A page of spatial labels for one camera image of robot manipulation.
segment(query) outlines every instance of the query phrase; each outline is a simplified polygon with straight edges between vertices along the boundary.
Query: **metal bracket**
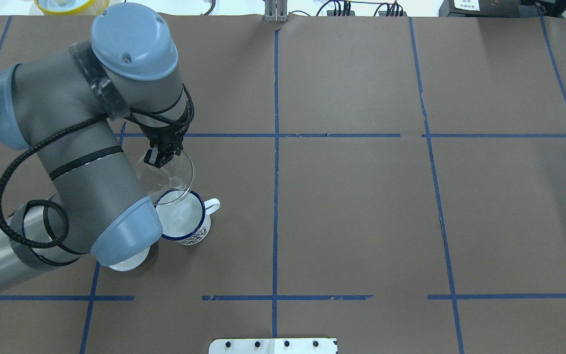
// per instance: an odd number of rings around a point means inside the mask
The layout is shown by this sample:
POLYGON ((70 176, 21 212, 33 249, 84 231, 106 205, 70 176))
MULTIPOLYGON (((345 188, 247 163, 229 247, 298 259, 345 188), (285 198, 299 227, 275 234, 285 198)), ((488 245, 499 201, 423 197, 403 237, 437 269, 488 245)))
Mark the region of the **metal bracket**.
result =
POLYGON ((334 338, 266 338, 214 340, 209 354, 337 354, 334 338))
POLYGON ((287 0, 265 0, 265 22, 287 22, 287 0))

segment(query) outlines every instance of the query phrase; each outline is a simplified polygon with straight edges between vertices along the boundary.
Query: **light blue joint cap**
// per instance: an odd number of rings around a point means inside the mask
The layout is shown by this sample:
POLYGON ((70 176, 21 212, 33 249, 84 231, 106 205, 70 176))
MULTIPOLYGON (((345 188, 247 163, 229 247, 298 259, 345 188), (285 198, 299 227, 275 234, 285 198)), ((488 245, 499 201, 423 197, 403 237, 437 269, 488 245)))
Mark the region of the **light blue joint cap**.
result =
POLYGON ((134 2, 109 6, 90 28, 93 52, 126 78, 162 79, 178 65, 178 50, 167 23, 150 7, 134 2))
POLYGON ((12 80, 18 65, 0 72, 0 141, 9 148, 22 150, 29 148, 29 145, 23 138, 14 116, 12 100, 12 80))
POLYGON ((90 253, 99 264, 112 266, 151 246, 163 234, 163 226, 150 197, 132 204, 99 235, 90 253))

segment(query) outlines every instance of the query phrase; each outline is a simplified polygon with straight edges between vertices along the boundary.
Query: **white label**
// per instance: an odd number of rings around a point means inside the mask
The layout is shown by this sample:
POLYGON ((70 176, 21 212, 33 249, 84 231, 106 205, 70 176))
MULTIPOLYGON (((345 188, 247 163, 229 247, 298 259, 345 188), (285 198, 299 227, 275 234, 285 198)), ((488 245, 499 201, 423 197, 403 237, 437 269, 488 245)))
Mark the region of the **white label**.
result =
POLYGON ((479 0, 453 0, 456 9, 479 11, 479 0))

